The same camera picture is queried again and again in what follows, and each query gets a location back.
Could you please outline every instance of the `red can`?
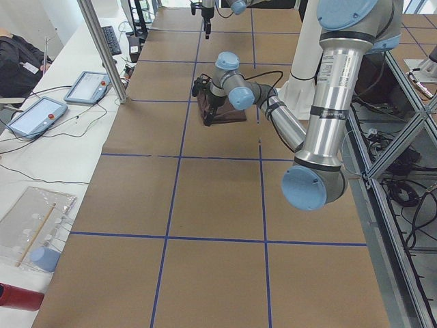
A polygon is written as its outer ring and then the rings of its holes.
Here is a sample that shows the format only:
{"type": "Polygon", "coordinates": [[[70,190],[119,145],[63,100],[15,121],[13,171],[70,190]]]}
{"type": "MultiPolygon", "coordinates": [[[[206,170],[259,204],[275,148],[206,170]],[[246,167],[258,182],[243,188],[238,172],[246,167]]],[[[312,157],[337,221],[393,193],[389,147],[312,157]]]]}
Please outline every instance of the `red can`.
{"type": "Polygon", "coordinates": [[[40,309],[44,294],[0,283],[0,306],[27,311],[40,309]]]}

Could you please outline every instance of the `person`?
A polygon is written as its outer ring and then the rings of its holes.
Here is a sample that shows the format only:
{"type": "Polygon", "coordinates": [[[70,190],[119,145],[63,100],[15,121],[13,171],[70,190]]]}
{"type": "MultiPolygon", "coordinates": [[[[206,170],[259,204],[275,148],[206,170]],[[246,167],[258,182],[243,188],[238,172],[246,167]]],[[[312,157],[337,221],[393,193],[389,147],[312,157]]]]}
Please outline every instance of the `person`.
{"type": "MultiPolygon", "coordinates": [[[[46,70],[51,60],[47,57],[46,70]]],[[[26,97],[42,78],[44,53],[0,27],[0,96],[26,97]]]]}

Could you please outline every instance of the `metal pole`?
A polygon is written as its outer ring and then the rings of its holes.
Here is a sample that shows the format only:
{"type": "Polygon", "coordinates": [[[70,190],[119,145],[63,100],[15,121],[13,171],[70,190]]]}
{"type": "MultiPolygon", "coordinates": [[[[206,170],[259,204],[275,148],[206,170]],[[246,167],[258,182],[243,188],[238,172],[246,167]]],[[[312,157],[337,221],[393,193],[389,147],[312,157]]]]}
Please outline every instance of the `metal pole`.
{"type": "Polygon", "coordinates": [[[108,44],[104,39],[102,28],[100,27],[100,23],[98,22],[98,17],[91,3],[91,0],[77,0],[77,3],[81,8],[83,18],[87,23],[91,37],[93,38],[100,58],[102,58],[104,67],[107,70],[112,85],[117,92],[120,103],[123,104],[126,102],[127,99],[126,90],[124,89],[122,80],[118,75],[117,68],[115,67],[115,64],[113,62],[113,58],[111,56],[111,52],[109,51],[108,44]]]}

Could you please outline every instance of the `black clothing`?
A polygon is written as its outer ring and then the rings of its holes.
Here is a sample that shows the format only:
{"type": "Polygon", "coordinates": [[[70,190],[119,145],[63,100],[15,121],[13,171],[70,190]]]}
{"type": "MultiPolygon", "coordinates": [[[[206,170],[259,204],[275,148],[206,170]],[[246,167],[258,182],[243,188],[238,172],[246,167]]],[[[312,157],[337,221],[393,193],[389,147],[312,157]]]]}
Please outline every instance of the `black clothing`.
{"type": "Polygon", "coordinates": [[[42,78],[40,66],[43,61],[44,53],[22,37],[0,37],[0,96],[28,95],[42,78]],[[28,71],[23,67],[25,63],[32,64],[38,71],[35,74],[28,71]]]}

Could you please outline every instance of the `blue cup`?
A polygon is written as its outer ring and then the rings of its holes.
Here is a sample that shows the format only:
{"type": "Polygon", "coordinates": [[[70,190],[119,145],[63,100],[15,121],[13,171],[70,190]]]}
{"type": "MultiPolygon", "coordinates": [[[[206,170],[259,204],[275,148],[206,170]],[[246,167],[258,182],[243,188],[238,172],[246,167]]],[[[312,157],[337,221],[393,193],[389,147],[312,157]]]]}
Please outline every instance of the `blue cup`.
{"type": "Polygon", "coordinates": [[[61,253],[48,247],[39,247],[30,253],[30,260],[41,269],[53,272],[61,253]]]}

